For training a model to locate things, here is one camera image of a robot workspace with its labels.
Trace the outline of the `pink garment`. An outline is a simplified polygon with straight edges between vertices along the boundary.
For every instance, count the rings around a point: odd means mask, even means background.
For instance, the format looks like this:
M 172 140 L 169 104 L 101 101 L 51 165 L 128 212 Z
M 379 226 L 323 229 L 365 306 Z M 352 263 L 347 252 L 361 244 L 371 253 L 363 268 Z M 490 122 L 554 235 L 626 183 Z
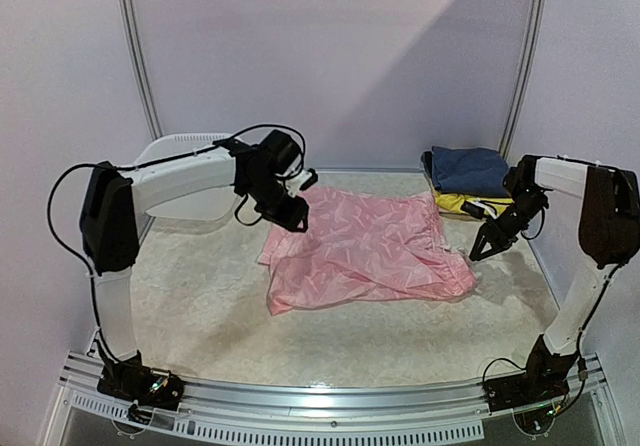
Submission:
M 432 193 L 388 198 L 315 186 L 303 197 L 307 231 L 272 227 L 258 259 L 270 276 L 271 315 L 354 301 L 454 301 L 474 289 Z

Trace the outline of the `navy blue tank top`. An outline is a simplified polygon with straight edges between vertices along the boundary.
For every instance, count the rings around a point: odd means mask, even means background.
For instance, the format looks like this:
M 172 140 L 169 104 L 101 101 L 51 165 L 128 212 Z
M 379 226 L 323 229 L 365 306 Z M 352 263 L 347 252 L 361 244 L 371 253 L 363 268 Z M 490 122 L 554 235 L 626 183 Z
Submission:
M 432 146 L 421 162 L 435 190 L 488 198 L 507 198 L 503 180 L 509 166 L 495 150 Z

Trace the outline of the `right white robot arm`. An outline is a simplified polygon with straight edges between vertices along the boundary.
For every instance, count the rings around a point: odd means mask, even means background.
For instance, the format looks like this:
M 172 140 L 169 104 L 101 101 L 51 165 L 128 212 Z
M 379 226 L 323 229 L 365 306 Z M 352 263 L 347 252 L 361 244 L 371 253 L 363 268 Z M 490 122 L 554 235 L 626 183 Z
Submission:
M 537 402 L 566 377 L 580 354 L 582 336 L 616 272 L 639 251 L 639 184 L 630 170 L 577 159 L 523 156 L 503 180 L 513 202 L 480 226 L 469 258 L 482 261 L 507 251 L 530 222 L 549 207 L 551 193 L 581 202 L 576 274 L 555 319 L 539 336 L 517 381 L 517 393 Z

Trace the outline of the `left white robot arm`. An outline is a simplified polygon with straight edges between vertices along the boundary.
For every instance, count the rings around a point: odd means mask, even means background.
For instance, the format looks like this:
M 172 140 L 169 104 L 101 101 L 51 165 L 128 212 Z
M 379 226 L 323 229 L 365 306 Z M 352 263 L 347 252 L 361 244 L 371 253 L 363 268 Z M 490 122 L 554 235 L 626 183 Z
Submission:
M 146 374 L 126 361 L 138 353 L 130 281 L 154 222 L 153 209 L 195 193 L 230 188 L 241 201 L 253 201 L 259 221 L 294 233 L 307 231 L 309 206 L 300 194 L 318 175 L 305 166 L 306 140 L 289 126 L 264 128 L 267 135 L 255 144 L 243 142 L 237 132 L 203 148 L 126 166 L 75 164 L 54 182 L 57 190 L 73 172 L 90 173 L 79 217 L 80 249 L 55 230 L 53 194 L 47 198 L 46 221 L 53 239 L 88 271 L 100 351 L 117 363 L 108 378 L 126 399 L 141 399 L 149 389 Z

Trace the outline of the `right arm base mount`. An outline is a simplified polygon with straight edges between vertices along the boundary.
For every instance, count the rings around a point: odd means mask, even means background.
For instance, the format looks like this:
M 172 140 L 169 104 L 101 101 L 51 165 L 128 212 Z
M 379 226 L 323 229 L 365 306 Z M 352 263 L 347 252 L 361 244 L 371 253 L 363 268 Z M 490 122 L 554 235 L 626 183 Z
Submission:
M 489 369 L 498 362 L 504 362 L 516 368 L 515 372 L 495 378 L 487 378 Z M 580 389 L 570 398 L 570 386 L 567 380 L 570 369 L 578 365 Z M 521 367 L 511 359 L 500 357 L 491 360 L 482 374 L 484 398 L 491 413 L 560 398 L 560 402 L 551 406 L 548 416 L 555 417 L 572 406 L 580 397 L 588 378 L 586 360 L 581 355 L 558 356 L 551 359 L 534 359 L 532 366 Z

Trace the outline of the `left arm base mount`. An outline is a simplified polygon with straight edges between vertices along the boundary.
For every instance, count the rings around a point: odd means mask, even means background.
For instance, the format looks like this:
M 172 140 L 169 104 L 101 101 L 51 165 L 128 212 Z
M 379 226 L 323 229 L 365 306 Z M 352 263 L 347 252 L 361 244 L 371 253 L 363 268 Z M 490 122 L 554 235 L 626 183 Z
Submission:
M 184 395 L 185 383 L 169 370 L 145 366 L 138 353 L 126 360 L 104 359 L 97 391 L 139 406 L 176 411 Z

